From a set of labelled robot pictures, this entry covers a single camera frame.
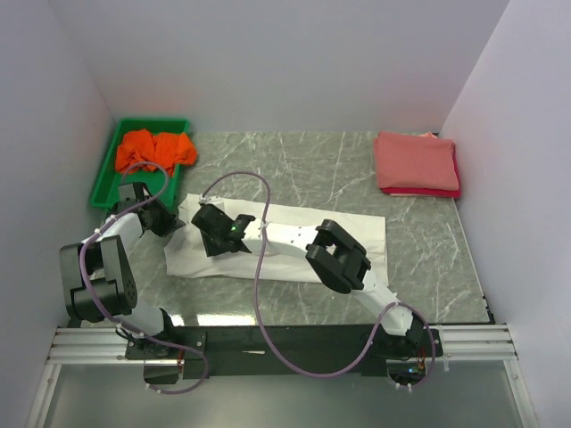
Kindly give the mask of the white printed t-shirt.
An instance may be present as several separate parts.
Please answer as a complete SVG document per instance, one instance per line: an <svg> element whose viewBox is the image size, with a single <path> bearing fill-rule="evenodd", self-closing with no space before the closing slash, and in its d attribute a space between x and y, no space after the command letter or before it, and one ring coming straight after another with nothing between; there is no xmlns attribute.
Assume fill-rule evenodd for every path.
<svg viewBox="0 0 571 428"><path fill-rule="evenodd" d="M174 233L164 248L167 274L186 278L254 278L258 262L256 253L226 253L216 257L206 255L200 231L191 224L191 219L199 208L199 196L194 193L188 194L178 206L178 217L186 225ZM278 224L294 226L317 226L324 219L334 220L365 247L376 274L385 281L388 279L385 218L272 204L269 207L268 219ZM296 283L319 281L306 260L270 251L265 254L261 278Z"/></svg>

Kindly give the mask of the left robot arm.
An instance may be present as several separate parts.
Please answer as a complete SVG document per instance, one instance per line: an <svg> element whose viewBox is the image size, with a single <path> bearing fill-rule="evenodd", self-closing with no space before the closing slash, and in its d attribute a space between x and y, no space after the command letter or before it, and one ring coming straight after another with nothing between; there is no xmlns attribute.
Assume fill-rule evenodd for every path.
<svg viewBox="0 0 571 428"><path fill-rule="evenodd" d="M69 326L112 321L128 338L147 337L146 347L157 358L168 358L177 350L178 336L164 309L138 300L128 253L146 231L167 237L185 223L142 182L121 185L119 195L94 238L59 251Z"/></svg>

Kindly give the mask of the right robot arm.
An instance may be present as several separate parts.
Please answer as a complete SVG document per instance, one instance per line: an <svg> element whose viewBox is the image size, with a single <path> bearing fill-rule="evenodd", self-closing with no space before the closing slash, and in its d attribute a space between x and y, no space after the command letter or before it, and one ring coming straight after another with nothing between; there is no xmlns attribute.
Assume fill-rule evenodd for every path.
<svg viewBox="0 0 571 428"><path fill-rule="evenodd" d="M298 265L311 268L329 290L353 295L377 316L374 331L382 330L396 352L403 356L418 354L423 336L431 331L423 317L390 290L388 277L376 272L365 246L330 218L305 226L276 223L269 220L268 214L269 205L265 204L258 217L242 213L231 218L218 205L202 202L191 219L200 232L207 257L238 252L258 257L252 277L254 312L265 339L269 335L261 320L259 285L270 254L298 259Z"/></svg>

